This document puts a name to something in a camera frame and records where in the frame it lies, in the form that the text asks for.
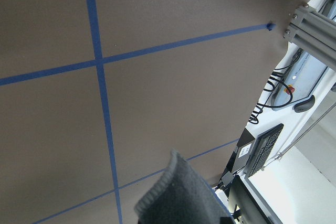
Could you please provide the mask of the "dark grey towel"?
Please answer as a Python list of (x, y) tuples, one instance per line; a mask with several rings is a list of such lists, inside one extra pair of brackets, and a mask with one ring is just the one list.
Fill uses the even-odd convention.
[(138, 223), (234, 223), (215, 191), (176, 150), (134, 211)]

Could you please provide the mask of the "black small box with label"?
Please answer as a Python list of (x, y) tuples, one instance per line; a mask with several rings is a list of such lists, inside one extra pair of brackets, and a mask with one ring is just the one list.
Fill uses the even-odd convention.
[(247, 164), (254, 142), (255, 137), (245, 128), (234, 150), (235, 158), (232, 173), (240, 170)]

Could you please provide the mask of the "black keyboard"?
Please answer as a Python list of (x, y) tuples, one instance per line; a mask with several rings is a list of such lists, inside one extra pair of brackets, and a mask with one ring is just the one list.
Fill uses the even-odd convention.
[(252, 177), (264, 166), (283, 128), (284, 125), (280, 123), (258, 136), (246, 166), (247, 177)]

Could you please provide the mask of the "black computer monitor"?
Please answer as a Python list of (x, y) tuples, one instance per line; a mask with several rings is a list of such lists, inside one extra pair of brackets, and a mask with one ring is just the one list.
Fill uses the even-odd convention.
[(264, 200), (236, 175), (229, 187), (228, 210), (234, 223), (282, 223)]

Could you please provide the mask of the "teach pendant with red button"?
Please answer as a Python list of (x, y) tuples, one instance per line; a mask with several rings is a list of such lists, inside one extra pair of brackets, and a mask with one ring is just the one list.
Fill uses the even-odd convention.
[(272, 97), (272, 109), (278, 111), (310, 99), (327, 69), (317, 58), (299, 49), (293, 56), (293, 65), (285, 72), (285, 85), (280, 85)]

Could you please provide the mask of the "aluminium frame post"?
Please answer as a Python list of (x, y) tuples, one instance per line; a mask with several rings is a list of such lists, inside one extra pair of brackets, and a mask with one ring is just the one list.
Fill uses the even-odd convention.
[(311, 6), (296, 8), (283, 38), (335, 70), (335, 22)]

